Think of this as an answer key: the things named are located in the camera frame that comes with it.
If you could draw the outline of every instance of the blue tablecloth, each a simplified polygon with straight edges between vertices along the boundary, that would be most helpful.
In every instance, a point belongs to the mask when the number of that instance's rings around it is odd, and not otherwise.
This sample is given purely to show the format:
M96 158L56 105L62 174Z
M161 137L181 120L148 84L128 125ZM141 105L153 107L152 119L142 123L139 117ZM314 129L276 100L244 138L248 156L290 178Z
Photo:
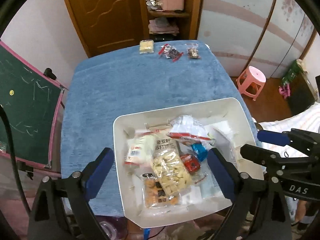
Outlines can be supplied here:
M171 45L186 51L186 42ZM61 172L68 177L93 161L104 147L113 149L113 122L123 114L234 97L241 103L256 139L251 115L220 62L200 41L201 59L183 55L177 62L139 54L139 46L120 49L81 62L73 76L62 124ZM97 197L96 215L123 216L113 164Z

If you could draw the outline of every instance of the pink stool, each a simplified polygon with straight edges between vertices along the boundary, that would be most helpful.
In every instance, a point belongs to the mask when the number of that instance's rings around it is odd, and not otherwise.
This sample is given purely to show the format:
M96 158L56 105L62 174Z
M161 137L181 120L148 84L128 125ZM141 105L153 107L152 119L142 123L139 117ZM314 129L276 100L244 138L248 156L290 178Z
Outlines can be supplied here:
M263 89L264 84L266 83L265 75L255 67L249 66L246 68L241 75L236 79L238 90L240 94L245 94L253 98L255 101ZM246 90L248 87L252 86L256 90L256 94L250 94Z

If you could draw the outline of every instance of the chalkboard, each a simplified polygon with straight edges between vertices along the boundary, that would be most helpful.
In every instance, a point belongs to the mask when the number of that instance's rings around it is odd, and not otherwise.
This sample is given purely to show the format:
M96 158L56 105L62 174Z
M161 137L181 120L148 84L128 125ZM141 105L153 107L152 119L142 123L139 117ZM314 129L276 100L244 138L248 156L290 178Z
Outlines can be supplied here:
M61 88L17 59L0 45L0 104L12 130L16 157L49 165L52 121ZM0 123L0 149L9 153Z

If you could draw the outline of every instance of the striped blanket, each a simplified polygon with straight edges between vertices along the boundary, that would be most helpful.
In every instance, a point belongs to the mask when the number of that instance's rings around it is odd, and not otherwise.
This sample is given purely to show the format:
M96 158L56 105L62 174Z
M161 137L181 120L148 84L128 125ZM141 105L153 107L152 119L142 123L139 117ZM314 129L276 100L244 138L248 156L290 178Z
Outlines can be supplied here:
M296 128L318 133L320 127L320 104L315 102L307 110L298 115L281 121L262 122L260 125L264 130L274 132L290 131L291 128ZM278 152L281 157L285 157L285 152L288 153L289 157L306 157L305 154L293 149L290 146L282 147L270 143L262 143L262 148Z

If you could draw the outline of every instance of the wall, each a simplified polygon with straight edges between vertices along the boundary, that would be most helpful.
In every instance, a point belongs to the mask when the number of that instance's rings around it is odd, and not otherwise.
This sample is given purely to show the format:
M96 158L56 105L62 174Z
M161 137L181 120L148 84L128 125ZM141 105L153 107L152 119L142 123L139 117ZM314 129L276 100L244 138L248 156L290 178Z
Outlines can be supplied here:
M304 63L308 71L307 77L314 88L318 90L316 84L316 76L320 75L320 37L317 34L310 50L308 51L306 57L304 58Z
M273 0L204 0L198 39L207 43L230 76L239 76L266 24ZM282 77L301 55L313 26L294 0L275 9L250 65L267 78Z
M1 40L41 72L51 68L67 87L87 59L64 0L27 0Z

